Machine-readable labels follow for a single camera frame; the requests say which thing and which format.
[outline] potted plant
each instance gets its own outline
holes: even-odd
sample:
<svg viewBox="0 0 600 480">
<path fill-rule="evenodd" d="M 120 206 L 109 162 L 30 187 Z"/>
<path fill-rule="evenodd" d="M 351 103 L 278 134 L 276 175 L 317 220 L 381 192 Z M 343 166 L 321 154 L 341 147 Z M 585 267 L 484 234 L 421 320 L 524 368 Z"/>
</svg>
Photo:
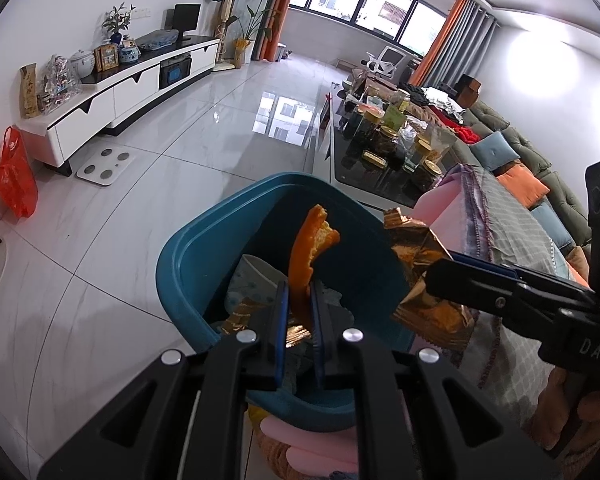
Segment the potted plant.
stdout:
<svg viewBox="0 0 600 480">
<path fill-rule="evenodd" d="M 106 28 L 111 34 L 111 43 L 117 45 L 122 41 L 121 30 L 129 30 L 129 24 L 131 23 L 131 13 L 136 7 L 131 6 L 127 9 L 125 3 L 122 2 L 118 8 L 115 6 L 113 10 L 106 13 L 102 27 Z"/>
<path fill-rule="evenodd" d="M 278 12 L 273 9 L 260 10 L 264 0 L 260 0 L 258 8 L 254 11 L 250 6 L 247 6 L 247 10 L 250 14 L 250 20 L 246 28 L 242 26 L 240 19 L 232 15 L 226 22 L 226 26 L 229 27 L 234 22 L 238 22 L 242 36 L 235 40 L 235 60 L 234 65 L 236 68 L 240 68 L 244 64 L 251 62 L 251 54 L 253 53 L 254 40 L 258 34 L 258 31 L 262 28 L 262 25 L 266 22 L 269 16 L 276 17 Z M 263 28 L 265 35 L 270 40 L 272 31 L 270 27 Z"/>
</svg>

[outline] black countertop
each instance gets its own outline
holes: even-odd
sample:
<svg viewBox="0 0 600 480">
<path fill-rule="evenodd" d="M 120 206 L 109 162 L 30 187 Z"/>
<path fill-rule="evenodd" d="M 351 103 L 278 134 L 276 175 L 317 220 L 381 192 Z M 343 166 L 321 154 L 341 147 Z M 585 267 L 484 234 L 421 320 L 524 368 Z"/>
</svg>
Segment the black countertop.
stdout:
<svg viewBox="0 0 600 480">
<path fill-rule="evenodd" d="M 336 95 L 336 92 L 337 89 L 331 91 L 334 113 L 333 161 L 336 179 L 347 186 L 357 187 L 362 191 L 413 208 L 423 192 L 411 183 L 410 174 L 391 168 L 381 170 L 363 160 L 362 152 L 367 149 L 366 146 L 347 140 L 342 136 L 342 129 L 349 120 L 350 113 L 345 112 L 344 101 Z M 448 152 L 438 166 L 445 173 L 457 163 L 451 152 Z"/>
<path fill-rule="evenodd" d="M 128 68 L 134 67 L 139 63 L 152 60 L 155 57 L 164 56 L 165 54 L 168 54 L 170 52 L 176 52 L 177 50 L 180 50 L 181 48 L 185 48 L 187 46 L 207 43 L 215 39 L 216 38 L 213 38 L 211 36 L 186 36 L 184 40 L 176 41 L 174 44 L 159 48 L 158 50 L 143 50 L 140 54 L 138 61 L 135 61 L 133 63 L 120 64 L 117 67 L 111 68 L 110 70 L 105 70 L 104 72 L 93 72 L 91 73 L 91 75 L 82 78 L 81 81 L 82 84 L 85 85 L 96 85 L 98 83 L 103 82 L 105 79 L 108 79 L 109 77 L 115 76 L 120 72 L 124 72 Z"/>
</svg>

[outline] red plastic bag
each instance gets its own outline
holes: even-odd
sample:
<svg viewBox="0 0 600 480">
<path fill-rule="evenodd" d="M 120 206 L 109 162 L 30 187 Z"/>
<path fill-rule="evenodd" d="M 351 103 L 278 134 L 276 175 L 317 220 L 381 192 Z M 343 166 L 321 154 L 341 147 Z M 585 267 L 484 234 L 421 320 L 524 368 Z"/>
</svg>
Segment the red plastic bag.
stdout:
<svg viewBox="0 0 600 480">
<path fill-rule="evenodd" d="M 38 186 L 27 161 L 22 134 L 9 126 L 0 154 L 0 197 L 17 218 L 33 215 L 38 202 Z"/>
</svg>

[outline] artificial plant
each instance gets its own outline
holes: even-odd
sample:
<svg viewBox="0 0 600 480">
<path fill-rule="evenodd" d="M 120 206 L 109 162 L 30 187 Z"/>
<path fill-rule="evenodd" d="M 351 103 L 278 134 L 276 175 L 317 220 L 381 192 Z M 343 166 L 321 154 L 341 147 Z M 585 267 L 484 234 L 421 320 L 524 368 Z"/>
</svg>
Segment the artificial plant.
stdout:
<svg viewBox="0 0 600 480">
<path fill-rule="evenodd" d="M 260 10 L 260 7 L 262 6 L 263 2 L 264 2 L 264 0 L 260 0 L 260 3 L 258 4 L 258 8 L 255 11 L 253 9 L 251 9 L 250 6 L 247 6 L 247 10 L 249 11 L 249 14 L 251 15 L 251 19 L 249 20 L 249 24 L 247 25 L 246 29 L 242 26 L 242 23 L 240 22 L 240 19 L 238 18 L 238 16 L 235 16 L 235 15 L 229 16 L 229 19 L 226 22 L 226 26 L 229 27 L 229 25 L 231 25 L 232 23 L 238 22 L 238 24 L 240 25 L 240 29 L 242 30 L 242 37 L 245 40 L 252 41 L 254 39 L 255 35 L 260 30 L 260 27 L 263 25 L 264 21 L 269 17 L 269 15 L 273 16 L 274 19 L 276 19 L 277 15 L 278 15 L 278 11 L 273 10 L 271 8 Z M 271 36 L 272 36 L 271 28 L 264 27 L 262 30 L 264 31 L 267 39 L 270 40 Z"/>
<path fill-rule="evenodd" d="M 106 28 L 111 34 L 115 34 L 121 30 L 129 30 L 131 13 L 136 8 L 137 7 L 131 6 L 129 10 L 126 10 L 124 2 L 122 2 L 118 8 L 114 6 L 113 10 L 107 12 L 104 22 L 102 22 L 102 27 Z"/>
</svg>

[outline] white office chair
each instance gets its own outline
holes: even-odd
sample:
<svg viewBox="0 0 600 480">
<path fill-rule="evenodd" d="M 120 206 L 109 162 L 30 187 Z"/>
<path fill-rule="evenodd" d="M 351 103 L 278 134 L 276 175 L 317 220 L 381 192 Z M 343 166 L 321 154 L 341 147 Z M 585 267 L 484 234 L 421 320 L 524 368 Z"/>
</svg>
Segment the white office chair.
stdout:
<svg viewBox="0 0 600 480">
<path fill-rule="evenodd" d="M 372 73 L 379 74 L 387 79 L 391 79 L 394 76 L 395 70 L 405 57 L 403 52 L 391 46 L 386 46 L 378 57 L 375 57 L 370 52 L 366 54 L 369 56 L 366 67 Z"/>
</svg>

